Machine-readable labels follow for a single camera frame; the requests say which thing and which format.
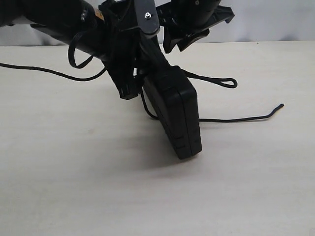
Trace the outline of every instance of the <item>black plastic housing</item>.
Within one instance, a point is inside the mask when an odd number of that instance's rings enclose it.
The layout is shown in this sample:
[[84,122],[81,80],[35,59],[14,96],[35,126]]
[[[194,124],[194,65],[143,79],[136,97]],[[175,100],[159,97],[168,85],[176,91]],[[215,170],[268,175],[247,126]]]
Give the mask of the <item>black plastic housing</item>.
[[143,86],[180,159],[202,151],[197,92],[178,66],[145,78]]

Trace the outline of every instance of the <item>black plastic case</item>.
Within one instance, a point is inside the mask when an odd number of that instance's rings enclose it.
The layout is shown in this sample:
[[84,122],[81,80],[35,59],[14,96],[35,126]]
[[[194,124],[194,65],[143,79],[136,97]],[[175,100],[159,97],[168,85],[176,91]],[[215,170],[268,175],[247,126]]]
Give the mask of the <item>black plastic case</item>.
[[202,151],[197,92],[178,66],[147,76],[144,90],[180,159]]

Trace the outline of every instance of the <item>white table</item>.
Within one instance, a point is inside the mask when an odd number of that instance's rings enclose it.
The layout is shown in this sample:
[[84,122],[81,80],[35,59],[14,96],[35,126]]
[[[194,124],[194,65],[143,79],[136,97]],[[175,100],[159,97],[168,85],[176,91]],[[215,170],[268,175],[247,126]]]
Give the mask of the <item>white table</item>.
[[[2,47],[0,61],[74,76],[67,47]],[[78,58],[86,55],[79,53]],[[195,44],[168,56],[237,89],[193,81],[204,150],[177,160],[139,98],[0,68],[1,236],[315,235],[315,42]]]

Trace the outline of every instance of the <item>white wall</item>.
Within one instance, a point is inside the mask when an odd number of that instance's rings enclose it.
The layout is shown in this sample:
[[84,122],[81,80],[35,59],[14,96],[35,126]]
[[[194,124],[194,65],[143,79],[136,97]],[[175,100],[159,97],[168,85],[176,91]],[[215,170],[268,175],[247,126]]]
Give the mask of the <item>white wall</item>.
[[[94,6],[102,2],[87,1]],[[157,0],[157,5],[165,2]],[[315,0],[222,0],[221,5],[231,6],[236,17],[212,28],[201,42],[315,40]],[[28,26],[0,29],[0,45],[43,44],[58,42]]]

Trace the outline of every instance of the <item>black device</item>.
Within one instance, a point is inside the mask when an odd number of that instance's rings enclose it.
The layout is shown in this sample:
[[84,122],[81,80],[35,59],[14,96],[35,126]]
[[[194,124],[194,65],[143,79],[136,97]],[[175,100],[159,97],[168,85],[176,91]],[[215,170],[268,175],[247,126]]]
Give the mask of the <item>black device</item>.
[[[156,7],[154,0],[107,0],[94,8],[84,0],[0,0],[0,27],[29,24],[68,44],[71,66],[82,69],[93,58],[98,58],[103,62],[104,70],[94,77],[78,79],[38,67],[3,63],[0,66],[35,69],[77,81],[90,81],[108,71],[120,98],[130,100],[141,95],[146,111],[160,120],[177,156],[187,159],[202,151],[199,128],[202,120],[199,119],[197,92],[188,77],[227,88],[236,88],[237,82],[197,76],[171,66],[159,47],[157,34],[160,27],[164,27],[163,47],[167,54],[176,45],[180,51],[185,50],[206,37],[210,27],[233,19],[232,9],[220,6],[220,2],[171,0]],[[91,56],[77,65],[75,49]],[[149,112],[143,89],[157,116]]]

